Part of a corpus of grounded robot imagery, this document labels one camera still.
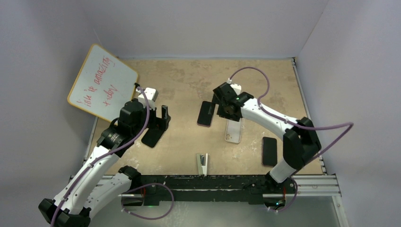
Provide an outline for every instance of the whiteboard wooden frame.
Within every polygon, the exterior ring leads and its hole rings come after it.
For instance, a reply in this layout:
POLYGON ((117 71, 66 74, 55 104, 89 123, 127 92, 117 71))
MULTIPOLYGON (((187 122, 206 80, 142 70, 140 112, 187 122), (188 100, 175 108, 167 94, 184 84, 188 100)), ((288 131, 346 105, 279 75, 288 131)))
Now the whiteboard wooden frame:
MULTIPOLYGON (((111 56, 113 56, 116 60, 118 60, 119 62, 121 62, 121 63, 124 64, 125 66, 129 67, 131 70, 133 70, 133 71, 137 74, 137 78, 136 78, 136 80, 134 81, 135 83, 138 81, 139 73, 138 73, 135 69, 133 69, 131 66, 129 66, 128 64, 126 64, 126 63, 124 63, 123 61, 121 61, 120 59, 118 59, 114 54, 112 54, 112 53, 110 53, 109 51, 107 51, 106 49, 104 49, 102 46, 100 46, 100 45, 98 45, 98 44, 93 44, 93 45, 90 47, 90 49, 89 49, 89 51, 88 51, 88 54, 87 54, 87 56, 85 57, 84 63, 82 64, 81 69, 79 70, 79 73, 78 73, 78 75, 77 75, 77 78, 75 79, 74 84, 73 84, 73 86, 72 86, 72 88, 71 88, 71 90, 70 90, 70 93, 68 94, 67 101, 68 101, 68 103, 69 103, 70 105, 72 105, 72 106, 74 106, 74 107, 76 107, 76 108, 79 108, 79 109, 81 109, 81 110, 83 110, 83 111, 85 111, 85 112, 88 112, 88 113, 90 113, 90 114, 92 114, 92 115, 94 115, 94 116, 97 116, 97 117, 99 117, 99 118, 101 118, 101 119, 103 119, 103 120, 106 120, 106 121, 110 122, 112 119, 107 119, 107 118, 105 118, 105 117, 103 117, 103 116, 101 116, 101 115, 98 115, 98 114, 96 114, 96 113, 94 113, 94 112, 92 112, 92 111, 90 111, 90 110, 88 110, 88 109, 85 109, 85 108, 83 108, 83 107, 81 107, 81 106, 75 104, 74 101, 71 101, 71 99, 70 99, 71 94, 72 94, 72 92, 73 92, 73 90, 74 90, 74 88, 75 88, 75 86, 76 86, 76 84, 77 84, 77 82, 78 82, 78 79, 79 79, 79 77, 80 77, 80 75, 81 75, 81 73, 82 73, 82 71, 83 71, 83 69, 84 69, 84 66, 85 66, 85 64, 86 64, 86 62, 87 62, 87 60, 88 60, 88 58, 89 58, 89 56, 90 56, 90 54, 91 54, 91 52, 92 52, 92 50, 93 50, 94 47, 99 47, 99 48, 101 48, 103 51, 105 51, 106 53, 108 53, 108 54, 110 54, 111 56)), ((132 86, 133 86, 133 87, 132 87, 132 95, 130 96, 130 99, 132 99, 132 98, 134 97, 134 94, 135 94, 135 86, 134 86, 134 85, 132 85, 132 86)))

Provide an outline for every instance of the white wall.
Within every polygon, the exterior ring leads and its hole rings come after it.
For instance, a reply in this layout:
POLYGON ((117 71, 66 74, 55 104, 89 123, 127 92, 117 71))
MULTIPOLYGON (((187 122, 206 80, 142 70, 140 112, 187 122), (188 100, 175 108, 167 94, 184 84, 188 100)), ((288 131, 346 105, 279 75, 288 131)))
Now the white wall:
POLYGON ((73 1, 0 6, 1 226, 47 226, 37 206, 77 172, 94 118, 67 103, 97 41, 73 1))
POLYGON ((401 223, 400 12, 399 0, 330 0, 297 63, 315 124, 355 122, 324 156, 353 227, 401 223))
POLYGON ((328 0, 82 0, 120 57, 295 57, 328 0))

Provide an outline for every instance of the smartphone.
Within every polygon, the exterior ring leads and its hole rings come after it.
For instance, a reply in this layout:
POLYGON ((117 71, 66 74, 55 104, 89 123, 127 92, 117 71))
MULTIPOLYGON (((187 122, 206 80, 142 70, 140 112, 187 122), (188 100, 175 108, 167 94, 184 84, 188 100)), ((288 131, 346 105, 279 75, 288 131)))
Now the smartphone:
POLYGON ((203 101, 202 106, 200 107, 199 116, 198 116, 198 125, 210 127, 212 124, 212 119, 214 115, 214 109, 216 104, 203 101))
POLYGON ((262 139, 262 164, 264 166, 277 165, 277 139, 263 137, 262 139))

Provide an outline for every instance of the wooden tabletop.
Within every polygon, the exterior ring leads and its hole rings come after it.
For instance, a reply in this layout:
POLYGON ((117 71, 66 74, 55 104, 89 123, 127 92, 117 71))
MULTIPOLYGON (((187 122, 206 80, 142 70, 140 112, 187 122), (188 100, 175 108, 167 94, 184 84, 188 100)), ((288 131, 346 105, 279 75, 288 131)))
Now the wooden tabletop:
MULTIPOLYGON (((209 175, 266 174, 271 167, 262 165, 262 137, 277 138, 267 129, 244 120, 241 142, 225 141, 227 120, 213 117, 210 127, 197 125, 201 103, 211 101, 212 90, 227 81, 237 69, 254 66, 270 80, 270 92, 262 103, 285 115, 301 119, 306 116, 304 104, 290 60, 127 60, 139 74, 143 88, 159 91, 156 100, 167 105, 171 121, 168 130, 154 148, 137 140, 106 174, 114 175, 129 165, 144 175, 196 175, 196 153, 209 153, 209 175)), ((255 97, 266 90, 266 80, 255 70, 243 70, 234 77, 255 97)), ((109 122, 99 119, 91 151, 109 122)), ((282 159, 282 142, 277 138, 278 158, 282 159)), ((313 161, 299 174, 322 174, 320 162, 313 161)))

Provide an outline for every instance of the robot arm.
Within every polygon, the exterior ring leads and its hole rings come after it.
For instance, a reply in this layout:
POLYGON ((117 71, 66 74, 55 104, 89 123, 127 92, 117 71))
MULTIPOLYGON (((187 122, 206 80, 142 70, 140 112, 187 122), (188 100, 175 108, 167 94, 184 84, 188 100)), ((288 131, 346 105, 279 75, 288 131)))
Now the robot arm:
MULTIPOLYGON (((146 88, 144 92, 150 110, 148 124, 146 125, 149 129, 142 138, 142 143, 153 147, 164 131, 167 130, 171 118, 168 115, 167 106, 162 106, 162 118, 156 117, 157 91, 155 89, 146 88)), ((122 147, 136 137, 145 126, 145 119, 146 101, 144 95, 140 94, 138 99, 127 102, 120 110, 119 118, 113 120, 109 128, 102 132, 91 156, 70 183, 54 199, 44 199, 39 204, 39 210, 48 223, 51 222, 56 208, 62 204, 59 207, 60 211, 56 214, 55 226, 87 227, 90 219, 113 198, 129 189, 141 186, 140 173, 130 166, 125 166, 107 183, 96 187, 106 171, 117 162, 129 147, 120 149, 111 155, 106 154, 110 150, 122 147), (74 184, 76 184, 75 187, 65 198, 67 191, 71 190, 74 184)))
POLYGON ((235 86, 223 83, 213 90, 213 99, 218 100, 219 104, 217 114, 233 121, 239 121, 241 118, 249 119, 283 140, 283 159, 266 175, 268 181, 282 183, 295 171, 302 169, 322 148, 315 131, 302 130, 288 124, 287 121, 308 127, 313 127, 313 123, 306 117, 298 120, 262 105, 264 109, 286 121, 269 116, 259 108, 257 99, 252 95, 246 92, 237 95, 233 89, 235 86))

